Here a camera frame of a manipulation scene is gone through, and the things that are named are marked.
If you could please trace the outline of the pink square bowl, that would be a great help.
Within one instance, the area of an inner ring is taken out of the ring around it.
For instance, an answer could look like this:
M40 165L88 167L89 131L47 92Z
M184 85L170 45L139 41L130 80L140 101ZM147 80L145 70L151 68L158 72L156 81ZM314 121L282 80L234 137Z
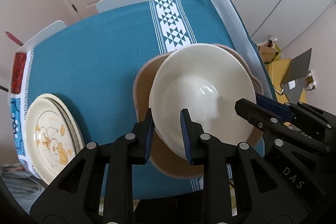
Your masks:
M255 92L263 95L264 89L261 82L257 77L252 74L247 62L243 59L243 57L238 52L228 46L222 44L217 44L216 46L226 50L240 62L240 64L247 71L252 81ZM150 59L142 66L142 68L138 71L135 77L135 81L133 84L133 102L137 120L139 122L145 119L147 109L149 107L150 91L155 75L159 67L169 55L169 53L164 53ZM170 176L173 178L187 179L200 177L203 175L202 166L189 165L189 162L187 160L182 159L181 157L173 153L173 151L171 151L169 147L167 147L167 145L164 143L164 141L161 140L156 132L153 136L150 161L157 168L157 170L159 170L166 176Z

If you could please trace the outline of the large yellow duck plate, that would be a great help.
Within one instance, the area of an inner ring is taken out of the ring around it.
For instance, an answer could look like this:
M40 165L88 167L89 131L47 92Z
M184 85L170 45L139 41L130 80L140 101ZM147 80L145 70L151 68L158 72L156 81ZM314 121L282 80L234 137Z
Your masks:
M37 97L37 99L41 99L41 98L50 100L60 110L60 112L64 116L64 119L66 120L66 123L70 129L72 140L75 146L75 151L76 153L80 152L80 150L85 146L85 142L81 134L80 128L77 122L75 121L73 115L69 111L68 107L65 105L65 103L61 99L59 99L57 96L53 94L45 93Z

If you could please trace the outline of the cream round bowl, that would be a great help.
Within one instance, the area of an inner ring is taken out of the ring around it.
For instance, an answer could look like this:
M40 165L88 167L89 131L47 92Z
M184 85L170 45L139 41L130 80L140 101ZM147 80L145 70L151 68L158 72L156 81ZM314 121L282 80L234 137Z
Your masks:
M252 80L228 51L193 44L170 54L159 67L149 97L155 129L173 153L184 159L180 112L189 111L204 132L224 143L247 141L253 127L235 111L236 101L256 101Z

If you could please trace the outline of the small duck pattern plate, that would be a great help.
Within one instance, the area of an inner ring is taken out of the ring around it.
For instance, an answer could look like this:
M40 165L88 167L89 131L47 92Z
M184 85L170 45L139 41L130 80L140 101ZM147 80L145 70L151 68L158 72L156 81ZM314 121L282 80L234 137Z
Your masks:
M35 99L30 105L25 134L34 171L46 184L77 155L64 116L48 99Z

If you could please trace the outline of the teal tablecloth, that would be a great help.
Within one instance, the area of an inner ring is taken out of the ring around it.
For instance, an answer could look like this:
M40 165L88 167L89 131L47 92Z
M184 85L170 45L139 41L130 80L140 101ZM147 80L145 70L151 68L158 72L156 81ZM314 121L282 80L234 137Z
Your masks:
M242 54L210 0L178 0L179 20L196 43L229 46ZM51 93L68 107L86 143L112 143L137 122L133 83L140 68L159 55L158 23L150 2L81 20L34 47L27 107ZM133 167L133 197L161 198L202 189L200 178L164 175L149 161Z

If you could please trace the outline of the light blue clothing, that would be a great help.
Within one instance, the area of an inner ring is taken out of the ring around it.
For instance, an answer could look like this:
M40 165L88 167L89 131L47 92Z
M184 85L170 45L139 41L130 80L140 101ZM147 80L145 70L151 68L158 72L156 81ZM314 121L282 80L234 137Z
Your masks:
M29 214L33 203L45 190L44 182L26 171L21 163L1 165L1 178L17 203Z

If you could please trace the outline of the black clothes rack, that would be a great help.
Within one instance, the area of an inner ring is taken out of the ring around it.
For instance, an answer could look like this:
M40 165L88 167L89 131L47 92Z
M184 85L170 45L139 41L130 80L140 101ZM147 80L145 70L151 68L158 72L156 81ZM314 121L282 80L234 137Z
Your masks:
M2 85L0 85L0 89L4 92L7 92L7 93L9 92L8 88L3 87Z

